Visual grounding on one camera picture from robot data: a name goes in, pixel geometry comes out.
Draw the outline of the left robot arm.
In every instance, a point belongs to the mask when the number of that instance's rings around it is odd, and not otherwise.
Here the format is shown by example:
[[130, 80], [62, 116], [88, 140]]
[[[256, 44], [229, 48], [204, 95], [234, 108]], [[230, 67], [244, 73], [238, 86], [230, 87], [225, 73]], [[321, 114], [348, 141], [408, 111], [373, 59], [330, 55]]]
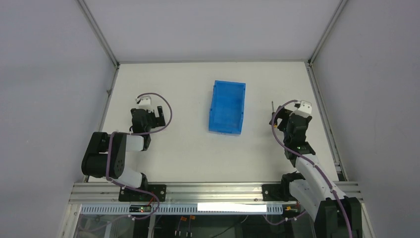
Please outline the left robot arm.
[[94, 132], [82, 160], [83, 175], [108, 178], [123, 186], [148, 190], [147, 176], [127, 167], [125, 161], [127, 152], [147, 151], [152, 129], [166, 126], [162, 106], [157, 107], [157, 112], [158, 115], [154, 110], [132, 108], [132, 134]]

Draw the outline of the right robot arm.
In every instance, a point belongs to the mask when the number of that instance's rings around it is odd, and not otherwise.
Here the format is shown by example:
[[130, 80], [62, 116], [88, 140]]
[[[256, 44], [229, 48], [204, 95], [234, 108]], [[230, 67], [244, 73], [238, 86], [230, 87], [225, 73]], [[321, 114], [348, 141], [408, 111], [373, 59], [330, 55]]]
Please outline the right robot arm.
[[279, 107], [269, 125], [283, 132], [275, 137], [286, 158], [297, 170], [285, 174], [280, 190], [283, 199], [295, 198], [310, 215], [318, 238], [363, 237], [362, 208], [356, 197], [343, 192], [324, 172], [315, 151], [306, 141], [312, 117]]

